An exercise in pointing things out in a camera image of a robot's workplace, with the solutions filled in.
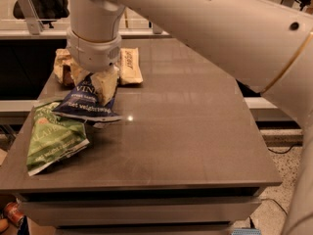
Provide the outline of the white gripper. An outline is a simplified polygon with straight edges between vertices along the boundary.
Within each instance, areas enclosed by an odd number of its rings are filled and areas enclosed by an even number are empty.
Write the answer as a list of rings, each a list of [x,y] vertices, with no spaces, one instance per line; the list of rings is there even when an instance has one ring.
[[[67,30],[67,49],[75,60],[70,64],[73,84],[80,83],[90,72],[92,85],[101,105],[106,105],[114,96],[118,71],[114,64],[119,59],[121,36],[109,42],[90,42]]]

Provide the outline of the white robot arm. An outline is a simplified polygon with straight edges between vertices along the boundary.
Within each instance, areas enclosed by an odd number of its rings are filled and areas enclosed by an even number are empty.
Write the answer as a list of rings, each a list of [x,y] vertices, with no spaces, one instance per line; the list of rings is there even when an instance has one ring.
[[[129,8],[297,122],[303,151],[282,235],[313,235],[313,18],[267,0],[70,0],[67,46],[89,71],[113,63]]]

